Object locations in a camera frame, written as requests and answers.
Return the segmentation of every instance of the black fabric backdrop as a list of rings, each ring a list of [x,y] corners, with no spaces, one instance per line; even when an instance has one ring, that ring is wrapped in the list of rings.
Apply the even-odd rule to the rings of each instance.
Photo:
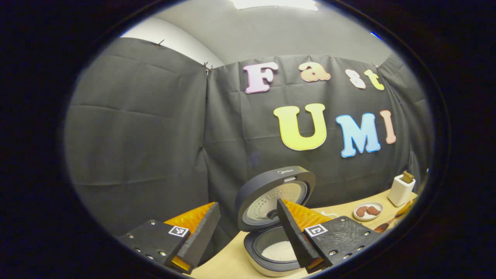
[[[275,62],[267,92],[246,94],[244,66]],[[305,82],[298,66],[320,63],[328,81]],[[366,89],[354,87],[346,69]],[[363,74],[371,69],[385,90]],[[326,55],[276,56],[215,68],[166,47],[119,38],[81,75],[67,113],[65,151],[81,199],[112,234],[121,235],[154,218],[166,220],[211,201],[221,219],[203,261],[236,236],[234,200],[250,178],[299,165],[316,175],[307,206],[362,199],[391,187],[409,170],[423,185],[433,154],[433,123],[425,92],[399,57],[381,66]],[[295,151],[281,140],[274,109],[300,108],[301,134],[313,135],[305,106],[321,103],[327,139],[313,150]],[[397,140],[386,144],[381,110],[389,110]],[[343,158],[336,117],[375,115],[381,149]]]

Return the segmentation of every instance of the white plate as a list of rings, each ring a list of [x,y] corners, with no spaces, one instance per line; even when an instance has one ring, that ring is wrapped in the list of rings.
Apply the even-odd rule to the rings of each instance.
[[[375,209],[380,211],[380,213],[376,216],[376,215],[370,215],[367,212],[365,212],[365,215],[363,217],[358,217],[357,216],[357,210],[360,207],[375,207]],[[370,221],[372,219],[379,217],[379,215],[382,214],[383,210],[384,210],[384,207],[380,203],[364,203],[364,204],[361,204],[361,205],[355,207],[355,209],[353,210],[353,216],[360,221]]]

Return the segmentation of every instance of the midea logo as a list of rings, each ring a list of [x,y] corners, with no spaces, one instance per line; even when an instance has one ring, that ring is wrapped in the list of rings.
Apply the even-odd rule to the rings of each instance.
[[[292,171],[294,171],[294,170],[292,170],[292,169],[290,169],[290,170],[278,170],[277,173],[278,174],[285,174],[287,172],[292,172]]]

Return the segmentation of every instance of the wooden table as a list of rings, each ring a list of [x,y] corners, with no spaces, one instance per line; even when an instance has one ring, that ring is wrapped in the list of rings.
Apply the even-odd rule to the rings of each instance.
[[[353,218],[353,220],[362,223],[364,226],[375,229],[379,225],[388,222],[393,219],[394,215],[398,212],[398,210],[403,208],[403,205],[399,207],[395,207],[387,198],[390,190],[377,194],[375,196],[365,198],[362,200],[350,202],[347,204],[341,204],[336,206],[324,207],[324,208],[315,208],[313,209],[316,212],[324,211],[325,214],[335,213],[338,216],[348,216]],[[411,193],[409,196],[409,201],[415,198],[417,195],[415,193]],[[365,203],[365,202],[377,202],[381,203],[384,206],[384,210],[381,215],[370,221],[359,221],[353,217],[353,210],[356,206]],[[398,220],[394,221],[388,229],[395,227],[398,223]],[[269,277],[259,273],[248,261],[249,257],[246,253],[245,246],[243,244],[243,240],[247,235],[247,232],[240,231],[236,237],[229,242],[229,244],[224,247],[217,255],[215,255],[208,262],[203,264],[202,266],[196,268],[191,273],[193,278],[198,279],[267,279]],[[281,279],[299,279],[308,276],[306,270],[304,268],[299,271],[284,277],[278,277]]]

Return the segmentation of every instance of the blue letter m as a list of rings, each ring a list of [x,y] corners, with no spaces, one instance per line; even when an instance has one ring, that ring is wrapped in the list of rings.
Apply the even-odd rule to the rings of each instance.
[[[341,156],[346,158],[354,156],[357,153],[353,148],[352,140],[355,142],[360,153],[364,152],[366,141],[367,152],[374,152],[380,149],[374,120],[374,114],[363,114],[362,127],[359,128],[357,123],[349,115],[341,115],[336,118],[336,122],[341,125],[341,129],[343,130],[344,150],[341,152]]]

